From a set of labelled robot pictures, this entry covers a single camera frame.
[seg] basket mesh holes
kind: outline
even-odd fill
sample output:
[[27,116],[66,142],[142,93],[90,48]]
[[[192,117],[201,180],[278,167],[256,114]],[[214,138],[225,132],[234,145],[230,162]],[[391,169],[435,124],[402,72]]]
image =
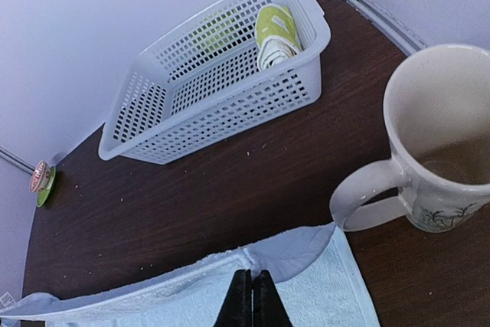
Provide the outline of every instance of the basket mesh holes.
[[171,114],[174,115],[236,82],[257,72],[255,45],[231,60],[200,74],[175,91]]
[[113,138],[124,143],[160,123],[165,94],[160,86],[134,73],[117,117]]
[[246,96],[207,111],[204,117],[186,121],[132,149],[129,156],[166,163],[231,136],[248,126],[272,119],[310,100],[294,70],[277,77],[269,86],[258,86]]
[[154,51],[156,60],[168,71],[170,81],[253,39],[259,9],[271,0],[233,0],[206,17],[170,47]]

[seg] folded cloth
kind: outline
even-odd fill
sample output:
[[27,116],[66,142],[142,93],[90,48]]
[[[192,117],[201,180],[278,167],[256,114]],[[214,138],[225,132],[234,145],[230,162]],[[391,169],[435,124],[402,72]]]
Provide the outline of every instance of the folded cloth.
[[60,301],[35,293],[0,310],[0,318],[45,320],[47,327],[211,327],[242,269],[253,276],[270,271],[295,327],[379,325],[348,242],[334,224],[299,227],[92,296]]
[[263,6],[255,23],[255,39],[259,46],[259,70],[273,67],[301,51],[296,24],[287,7],[277,4]]
[[1,327],[21,327],[21,321],[12,321],[10,319],[2,319]]

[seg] dark wooden table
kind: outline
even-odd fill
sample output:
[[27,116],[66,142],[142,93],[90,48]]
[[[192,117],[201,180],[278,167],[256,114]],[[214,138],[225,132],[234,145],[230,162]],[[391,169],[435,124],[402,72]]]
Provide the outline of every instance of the dark wooden table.
[[[338,183],[389,156],[382,97],[405,57],[341,0],[318,2],[332,28],[318,102],[166,166],[103,162],[99,129],[36,212],[24,294],[98,293],[330,222]],[[383,326],[490,325],[489,215],[440,235],[403,218],[349,234]]]

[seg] metal rod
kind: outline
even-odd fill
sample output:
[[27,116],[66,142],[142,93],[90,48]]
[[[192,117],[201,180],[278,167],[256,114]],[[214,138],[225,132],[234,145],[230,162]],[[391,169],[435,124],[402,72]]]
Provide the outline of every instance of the metal rod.
[[28,164],[26,161],[7,151],[3,147],[0,147],[0,159],[4,159],[9,164],[21,169],[29,175],[32,175],[36,169],[33,165]]
[[394,18],[378,11],[365,0],[345,0],[391,40],[405,55],[411,55],[426,48],[426,45]]

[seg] liquid in mug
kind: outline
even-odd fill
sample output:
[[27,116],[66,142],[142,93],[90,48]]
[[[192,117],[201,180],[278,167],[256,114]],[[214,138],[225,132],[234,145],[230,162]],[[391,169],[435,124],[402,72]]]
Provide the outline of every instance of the liquid in mug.
[[490,183],[490,135],[424,152],[415,159],[432,173],[457,183]]

